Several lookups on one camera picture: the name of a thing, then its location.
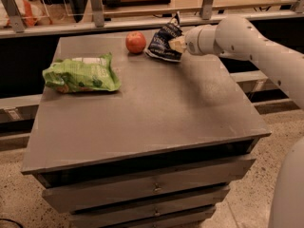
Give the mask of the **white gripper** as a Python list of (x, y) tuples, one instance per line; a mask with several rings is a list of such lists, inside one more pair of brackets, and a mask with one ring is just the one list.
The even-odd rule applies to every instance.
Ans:
[(191, 28), (185, 37), (179, 36), (168, 42), (171, 49), (178, 53), (187, 51), (192, 55), (219, 54), (216, 44), (216, 26), (204, 25)]

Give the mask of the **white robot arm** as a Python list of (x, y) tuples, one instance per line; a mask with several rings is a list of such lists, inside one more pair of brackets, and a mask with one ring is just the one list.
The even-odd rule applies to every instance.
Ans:
[[(171, 39), (169, 46), (180, 53), (249, 61), (304, 109), (304, 55), (264, 37), (243, 17), (229, 15), (215, 26), (197, 26)], [(281, 164), (268, 228), (304, 228), (304, 138)]]

